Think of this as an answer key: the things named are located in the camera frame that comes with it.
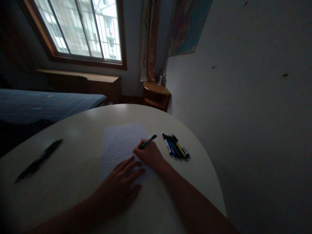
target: oval table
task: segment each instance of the oval table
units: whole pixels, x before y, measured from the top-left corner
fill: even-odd
[[[180,121],[158,109],[119,104],[91,109],[66,118],[29,138],[0,159],[5,214],[18,232],[69,209],[98,187],[104,128],[142,122],[163,157],[224,215],[225,205],[214,167],[194,134]],[[162,131],[174,133],[191,159],[172,158]],[[63,143],[30,178],[14,183],[53,141]],[[137,199],[120,216],[101,224],[95,233],[185,233],[173,201],[162,181],[154,176],[142,183]]]

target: finger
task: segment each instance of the finger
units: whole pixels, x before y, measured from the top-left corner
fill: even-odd
[[[148,139],[142,139],[141,142],[139,143],[138,147],[140,147],[141,145],[143,145],[146,141],[148,141]]]
[[[117,170],[117,169],[118,169],[118,167],[119,167],[122,163],[124,163],[124,161],[121,161],[120,163],[118,163],[118,164],[115,166],[115,168],[114,168],[114,170],[113,170],[113,171]]]
[[[141,165],[142,163],[139,161],[131,162],[125,167],[125,169],[123,170],[123,173],[127,176],[130,173],[130,171],[132,171],[133,168],[135,168],[136,166],[141,166]]]
[[[134,148],[133,153],[136,154],[138,157],[141,157],[141,149],[139,149],[138,147]]]
[[[119,167],[118,167],[118,171],[123,171],[123,169],[125,169],[125,167],[134,159],[134,156],[131,156],[130,158],[128,158],[126,161],[124,161]]]
[[[142,185],[140,185],[140,184],[134,186],[134,188],[131,190],[131,192],[126,196],[125,208],[130,206],[130,204],[136,199],[141,188],[142,188]]]
[[[127,178],[127,182],[132,184],[144,173],[145,173],[145,169],[140,169],[140,170],[135,171],[134,173],[129,175],[129,177]]]

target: window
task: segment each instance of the window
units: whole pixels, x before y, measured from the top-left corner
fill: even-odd
[[[25,15],[36,24],[52,60],[126,70],[121,0],[24,3],[29,11]]]

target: curtain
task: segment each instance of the curtain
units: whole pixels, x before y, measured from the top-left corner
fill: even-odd
[[[141,81],[155,81],[160,1],[143,0]]]

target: wooden cabinet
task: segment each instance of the wooden cabinet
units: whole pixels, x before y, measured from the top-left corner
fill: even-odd
[[[143,104],[166,111],[168,100],[171,96],[171,93],[166,89],[166,87],[147,81],[143,82],[143,86]]]

